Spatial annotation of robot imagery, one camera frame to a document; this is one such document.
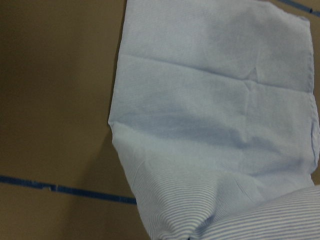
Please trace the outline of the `light blue striped shirt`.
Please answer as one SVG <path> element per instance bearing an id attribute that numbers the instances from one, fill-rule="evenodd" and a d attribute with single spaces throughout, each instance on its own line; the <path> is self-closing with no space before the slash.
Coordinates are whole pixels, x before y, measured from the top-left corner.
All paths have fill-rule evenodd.
<path id="1" fill-rule="evenodd" d="M 263 0 L 129 0 L 108 123 L 152 240 L 317 240 L 310 22 Z"/>

